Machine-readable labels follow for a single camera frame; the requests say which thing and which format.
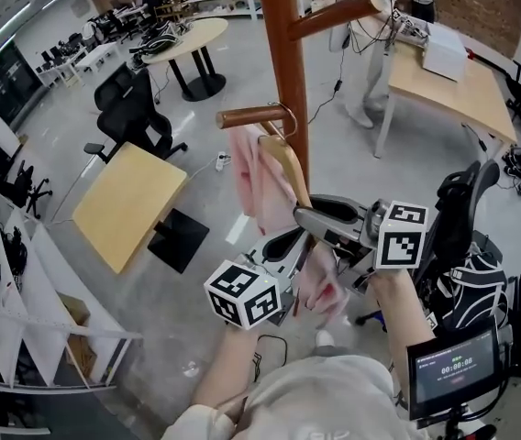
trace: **gray floor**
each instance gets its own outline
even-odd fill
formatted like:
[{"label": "gray floor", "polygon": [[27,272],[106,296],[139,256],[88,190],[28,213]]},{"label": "gray floor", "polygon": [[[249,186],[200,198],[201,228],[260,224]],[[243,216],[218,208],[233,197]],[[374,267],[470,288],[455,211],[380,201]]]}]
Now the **gray floor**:
[{"label": "gray floor", "polygon": [[[216,70],[227,77],[226,88],[215,97],[186,103],[169,71],[170,81],[161,94],[159,111],[173,126],[176,141],[184,141],[189,151],[175,154],[170,162],[193,175],[227,151],[227,134],[215,126],[217,111],[228,108],[264,105],[277,100],[270,52],[262,21],[230,19],[227,33],[210,44]],[[122,46],[126,53],[131,41]],[[305,71],[309,113],[332,93],[340,54],[327,51],[326,35],[305,41]],[[347,53],[345,68],[355,54]],[[178,60],[187,80],[196,76],[189,57]],[[43,217],[52,222],[50,233],[82,280],[102,304],[129,330],[144,335],[134,345],[117,382],[133,399],[137,410],[144,409],[171,423],[185,408],[192,389],[209,363],[223,323],[212,315],[202,284],[223,259],[232,259],[247,250],[257,232],[250,220],[239,240],[226,241],[241,209],[231,167],[222,172],[213,166],[201,170],[184,188],[176,208],[210,227],[210,233],[183,275],[142,249],[129,269],[114,274],[91,249],[69,220],[76,204],[103,168],[99,160],[83,153],[86,142],[102,142],[105,136],[97,129],[97,110],[93,90],[100,80],[118,65],[106,60],[97,74],[84,75],[86,85],[66,89],[53,88],[39,108],[26,121],[19,134],[28,135],[23,155],[44,163],[41,172],[51,179],[55,192],[44,203]],[[150,72],[159,86],[166,83],[167,65],[153,66]],[[462,171],[474,160],[484,158],[471,135],[454,119],[424,105],[400,101],[382,159],[372,155],[379,129],[367,131],[345,114],[339,96],[324,106],[310,126],[311,192],[344,195],[363,204],[379,197],[427,205],[433,209],[436,190],[443,179]],[[382,121],[374,116],[375,124]],[[492,146],[492,141],[479,132]],[[518,131],[521,144],[521,129]],[[511,180],[503,176],[500,184]],[[504,253],[507,275],[521,272],[521,198],[514,190],[493,187],[479,204],[475,227],[490,235]],[[390,361],[386,339],[376,322],[357,328],[350,322],[365,310],[362,302],[352,300],[348,314],[330,329],[340,344],[359,347],[385,364]],[[289,343],[289,361],[307,355],[314,340],[320,317],[303,313],[289,318],[283,327],[265,328]],[[262,372],[278,367],[282,347],[262,342]],[[125,414],[132,425],[136,416]],[[153,436],[161,432],[155,429]]]}]

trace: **wooden coat rack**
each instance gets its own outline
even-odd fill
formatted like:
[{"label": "wooden coat rack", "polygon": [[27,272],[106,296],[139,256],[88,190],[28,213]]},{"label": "wooden coat rack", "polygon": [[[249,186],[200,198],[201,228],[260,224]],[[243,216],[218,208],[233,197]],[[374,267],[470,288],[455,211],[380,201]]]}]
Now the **wooden coat rack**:
[{"label": "wooden coat rack", "polygon": [[309,190],[307,100],[305,98],[302,38],[381,13],[383,0],[342,0],[315,13],[299,17],[296,0],[260,0],[277,80],[279,103],[222,111],[220,128],[283,121],[283,131],[301,164]]}]

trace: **power strip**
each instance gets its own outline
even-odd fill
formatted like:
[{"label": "power strip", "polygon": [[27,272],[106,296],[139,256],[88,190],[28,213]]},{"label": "power strip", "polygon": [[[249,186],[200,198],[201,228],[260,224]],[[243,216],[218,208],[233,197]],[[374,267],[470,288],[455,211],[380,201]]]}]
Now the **power strip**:
[{"label": "power strip", "polygon": [[220,151],[217,153],[217,160],[216,160],[216,171],[222,171],[224,169],[224,165],[226,164],[226,152]]}]

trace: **pink towel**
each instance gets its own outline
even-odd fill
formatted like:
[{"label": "pink towel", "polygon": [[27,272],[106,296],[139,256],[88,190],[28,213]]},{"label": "pink towel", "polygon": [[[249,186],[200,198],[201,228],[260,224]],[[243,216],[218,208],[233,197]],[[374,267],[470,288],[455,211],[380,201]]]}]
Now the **pink towel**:
[{"label": "pink towel", "polygon": [[[257,219],[263,235],[294,226],[295,194],[279,162],[262,151],[259,137],[265,134],[256,126],[231,128],[228,134],[244,214]],[[349,299],[338,283],[334,253],[323,243],[314,247],[293,284],[300,302],[328,319],[339,314]]]}]

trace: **shoe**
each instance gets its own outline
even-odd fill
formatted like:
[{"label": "shoe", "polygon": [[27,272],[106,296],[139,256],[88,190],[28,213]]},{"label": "shoe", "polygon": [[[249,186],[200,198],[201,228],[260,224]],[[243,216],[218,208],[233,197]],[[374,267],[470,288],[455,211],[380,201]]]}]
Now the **shoe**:
[{"label": "shoe", "polygon": [[367,99],[364,102],[368,109],[373,111],[373,113],[382,113],[385,110],[385,105],[379,101],[375,101],[373,99]]},{"label": "shoe", "polygon": [[317,331],[316,334],[316,347],[324,347],[324,346],[335,346],[336,342],[334,341],[334,337],[325,330]]},{"label": "shoe", "polygon": [[361,105],[355,109],[349,109],[347,107],[346,110],[348,111],[349,116],[352,117],[352,119],[354,119],[357,124],[361,125],[364,128],[367,128],[367,129],[374,128],[374,124],[371,121],[371,118],[368,117],[367,113],[364,112],[363,105]]}]

